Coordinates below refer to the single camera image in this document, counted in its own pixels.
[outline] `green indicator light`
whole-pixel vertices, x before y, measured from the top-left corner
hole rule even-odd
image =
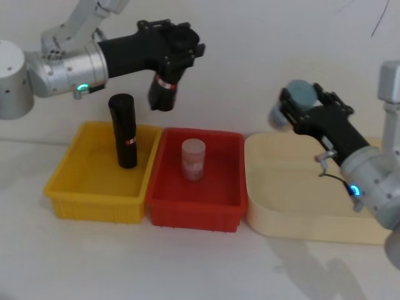
[[[76,89],[78,91],[87,91],[89,89],[90,85],[88,85],[87,83],[83,83],[80,86],[78,86]]]

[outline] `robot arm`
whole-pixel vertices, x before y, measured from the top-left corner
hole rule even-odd
[[[385,62],[381,68],[378,97],[385,101],[386,124],[383,149],[372,147],[350,124],[348,117],[354,112],[339,97],[324,92],[314,84],[320,106],[300,109],[296,95],[285,88],[279,98],[279,110],[291,123],[297,134],[317,139],[325,153],[316,160],[325,165],[333,158],[340,167],[342,177],[357,191],[347,189],[354,210],[365,206],[378,223],[393,233],[386,241],[386,253],[400,269],[400,62]]]
[[[42,50],[23,52],[0,41],[0,119],[16,119],[45,98],[73,92],[75,99],[105,88],[109,78],[149,69],[152,110],[174,107],[179,80],[205,45],[189,23],[139,21],[131,36],[96,42],[92,35],[127,0],[81,0],[69,20],[42,35]]]

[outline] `plastic bin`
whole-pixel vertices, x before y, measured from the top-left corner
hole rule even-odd
[[[204,176],[189,181],[182,174],[182,143],[206,143]],[[235,232],[246,210],[244,138],[240,134],[199,129],[163,132],[147,191],[156,226]]]
[[[377,139],[369,142],[380,145]],[[323,151],[308,136],[250,136],[245,144],[248,223],[267,236],[383,244],[389,231],[367,209],[361,213],[353,211],[353,203],[341,182],[318,177],[321,166],[313,156]],[[332,160],[328,162],[328,173],[340,176]]]
[[[162,129],[137,127],[134,169],[118,165],[113,125],[83,124],[44,188],[56,216],[65,219],[140,223]]]

